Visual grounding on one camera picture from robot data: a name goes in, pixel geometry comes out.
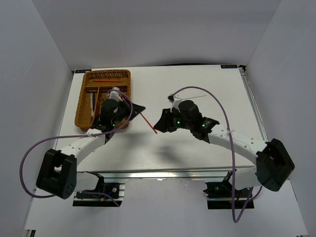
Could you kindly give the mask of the pink handle silver fork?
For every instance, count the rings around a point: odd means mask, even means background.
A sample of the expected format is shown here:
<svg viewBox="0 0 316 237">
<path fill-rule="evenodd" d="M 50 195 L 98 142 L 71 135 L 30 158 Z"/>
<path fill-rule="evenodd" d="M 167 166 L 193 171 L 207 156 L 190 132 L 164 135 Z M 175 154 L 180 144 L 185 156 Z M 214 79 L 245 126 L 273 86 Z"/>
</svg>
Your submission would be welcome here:
<svg viewBox="0 0 316 237">
<path fill-rule="evenodd" d="M 95 94 L 90 93 L 90 115 L 94 117 Z"/>
</svg>

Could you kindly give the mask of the orange chopstick diagonal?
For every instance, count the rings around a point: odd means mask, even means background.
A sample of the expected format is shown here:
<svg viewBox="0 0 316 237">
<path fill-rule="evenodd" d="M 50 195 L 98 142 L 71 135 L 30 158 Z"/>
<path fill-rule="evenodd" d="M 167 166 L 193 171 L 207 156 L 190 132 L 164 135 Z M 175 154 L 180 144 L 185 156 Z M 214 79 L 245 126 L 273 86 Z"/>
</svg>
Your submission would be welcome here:
<svg viewBox="0 0 316 237">
<path fill-rule="evenodd" d="M 147 120 L 147 118 L 142 114 L 140 113 L 141 117 L 145 120 L 145 122 L 148 124 L 148 126 L 153 130 L 153 132 L 155 134 L 157 134 L 158 132 L 154 129 L 154 127 L 151 125 L 151 123 Z"/>
</svg>

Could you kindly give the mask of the orange chopstick horizontal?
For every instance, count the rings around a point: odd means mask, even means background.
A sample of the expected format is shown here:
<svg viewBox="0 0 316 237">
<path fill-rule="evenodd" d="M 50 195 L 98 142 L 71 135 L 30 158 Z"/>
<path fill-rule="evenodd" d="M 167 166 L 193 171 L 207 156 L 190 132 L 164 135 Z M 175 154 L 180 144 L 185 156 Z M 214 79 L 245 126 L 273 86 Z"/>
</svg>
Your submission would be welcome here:
<svg viewBox="0 0 316 237">
<path fill-rule="evenodd" d="M 111 83 L 123 83 L 122 80 L 104 80 L 104 79 L 93 79 L 94 82 L 111 82 Z"/>
</svg>

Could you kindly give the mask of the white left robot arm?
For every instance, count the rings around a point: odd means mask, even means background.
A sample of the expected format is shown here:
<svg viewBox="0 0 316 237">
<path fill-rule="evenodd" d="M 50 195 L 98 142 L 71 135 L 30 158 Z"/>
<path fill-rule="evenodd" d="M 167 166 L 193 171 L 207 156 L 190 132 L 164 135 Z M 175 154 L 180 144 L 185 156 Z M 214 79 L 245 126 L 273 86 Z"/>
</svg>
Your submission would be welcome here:
<svg viewBox="0 0 316 237">
<path fill-rule="evenodd" d="M 120 125 L 133 120 L 145 109 L 144 106 L 130 104 L 126 100 L 105 100 L 101 113 L 94 119 L 84 137 L 60 150 L 49 149 L 45 153 L 36 187 L 67 199 L 75 191 L 78 164 L 94 150 L 109 142 Z"/>
</svg>

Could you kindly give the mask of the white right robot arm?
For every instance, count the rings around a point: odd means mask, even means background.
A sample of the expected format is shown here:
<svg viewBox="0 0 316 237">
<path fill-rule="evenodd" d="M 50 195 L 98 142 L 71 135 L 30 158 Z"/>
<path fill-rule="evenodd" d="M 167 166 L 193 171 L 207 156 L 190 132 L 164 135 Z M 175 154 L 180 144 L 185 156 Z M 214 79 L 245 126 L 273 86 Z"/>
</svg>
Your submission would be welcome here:
<svg viewBox="0 0 316 237">
<path fill-rule="evenodd" d="M 154 128 L 163 133 L 189 130 L 195 138 L 229 149 L 251 161 L 253 167 L 245 170 L 234 168 L 224 178 L 223 192 L 229 197 L 236 196 L 244 188 L 256 186 L 277 192 L 295 168 L 280 140 L 266 142 L 229 132 L 219 121 L 204 117 L 191 100 L 163 109 Z"/>
</svg>

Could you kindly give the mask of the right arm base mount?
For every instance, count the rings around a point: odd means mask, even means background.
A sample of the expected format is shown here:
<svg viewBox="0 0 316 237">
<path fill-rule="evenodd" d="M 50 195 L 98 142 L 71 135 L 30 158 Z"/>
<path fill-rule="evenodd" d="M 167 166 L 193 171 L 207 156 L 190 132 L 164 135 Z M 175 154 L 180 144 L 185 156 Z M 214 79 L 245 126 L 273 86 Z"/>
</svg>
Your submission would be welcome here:
<svg viewBox="0 0 316 237">
<path fill-rule="evenodd" d="M 232 208 L 232 185 L 229 179 L 232 171 L 229 171 L 221 182 L 207 182 L 203 190 L 207 199 L 209 210 L 228 210 Z M 242 209 L 248 197 L 250 188 L 235 190 L 235 209 Z"/>
</svg>

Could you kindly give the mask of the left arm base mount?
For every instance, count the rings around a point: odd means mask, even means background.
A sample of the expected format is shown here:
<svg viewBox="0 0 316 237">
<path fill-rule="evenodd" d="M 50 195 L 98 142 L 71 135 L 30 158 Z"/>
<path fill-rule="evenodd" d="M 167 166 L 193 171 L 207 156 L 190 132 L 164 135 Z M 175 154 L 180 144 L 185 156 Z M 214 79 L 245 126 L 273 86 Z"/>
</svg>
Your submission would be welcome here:
<svg viewBox="0 0 316 237">
<path fill-rule="evenodd" d="M 74 207 L 120 207 L 125 194 L 125 183 L 106 179 L 95 172 L 77 174 Z"/>
</svg>

